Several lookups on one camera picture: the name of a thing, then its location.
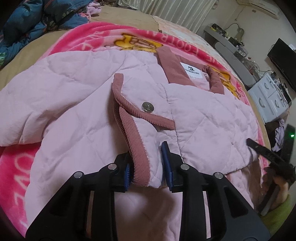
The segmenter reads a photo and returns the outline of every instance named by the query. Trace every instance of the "snap button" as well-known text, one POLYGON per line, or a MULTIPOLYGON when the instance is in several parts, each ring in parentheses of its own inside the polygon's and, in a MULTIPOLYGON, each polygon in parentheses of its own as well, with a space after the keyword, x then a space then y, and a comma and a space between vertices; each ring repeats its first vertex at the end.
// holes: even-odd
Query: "snap button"
POLYGON ((142 104, 142 110, 147 112, 147 113, 152 113, 153 110, 154 110, 154 106, 149 102, 144 102, 142 104))

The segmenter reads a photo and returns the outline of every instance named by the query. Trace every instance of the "white label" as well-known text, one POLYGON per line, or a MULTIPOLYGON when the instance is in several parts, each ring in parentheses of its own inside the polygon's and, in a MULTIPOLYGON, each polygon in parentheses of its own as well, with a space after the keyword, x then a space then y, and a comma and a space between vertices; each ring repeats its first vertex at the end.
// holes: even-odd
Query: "white label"
POLYGON ((180 64, 183 66, 183 68, 185 69, 186 73, 188 75, 190 75, 191 77, 193 77, 193 78, 199 78, 199 79, 202 79, 203 78, 202 72, 199 69, 197 69, 197 68, 195 68, 193 66, 187 65, 185 63, 180 63, 180 64))

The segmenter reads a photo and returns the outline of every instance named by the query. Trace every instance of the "television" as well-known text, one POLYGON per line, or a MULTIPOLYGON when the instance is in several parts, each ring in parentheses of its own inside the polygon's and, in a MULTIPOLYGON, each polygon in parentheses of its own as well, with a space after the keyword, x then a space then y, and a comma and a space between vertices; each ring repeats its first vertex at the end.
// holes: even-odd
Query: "television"
POLYGON ((296 91, 296 53, 284 41, 278 39, 267 56, 296 91))

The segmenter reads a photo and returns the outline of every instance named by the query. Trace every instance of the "white striped curtain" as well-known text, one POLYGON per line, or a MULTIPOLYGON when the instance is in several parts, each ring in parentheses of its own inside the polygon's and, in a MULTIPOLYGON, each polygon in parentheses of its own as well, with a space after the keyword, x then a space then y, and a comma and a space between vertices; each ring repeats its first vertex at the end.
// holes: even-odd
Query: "white striped curtain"
POLYGON ((118 4, 158 16, 196 33, 215 2, 216 0, 119 0, 118 4))

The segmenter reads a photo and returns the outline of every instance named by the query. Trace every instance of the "air conditioner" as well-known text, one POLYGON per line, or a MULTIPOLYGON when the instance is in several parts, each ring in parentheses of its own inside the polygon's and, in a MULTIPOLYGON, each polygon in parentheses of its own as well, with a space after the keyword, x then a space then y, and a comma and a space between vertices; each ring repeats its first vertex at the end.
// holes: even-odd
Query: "air conditioner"
POLYGON ((279 20, 280 18, 280 9, 264 0, 237 0, 238 4, 241 5, 248 5, 255 9, 258 9, 269 16, 273 17, 274 19, 279 20))

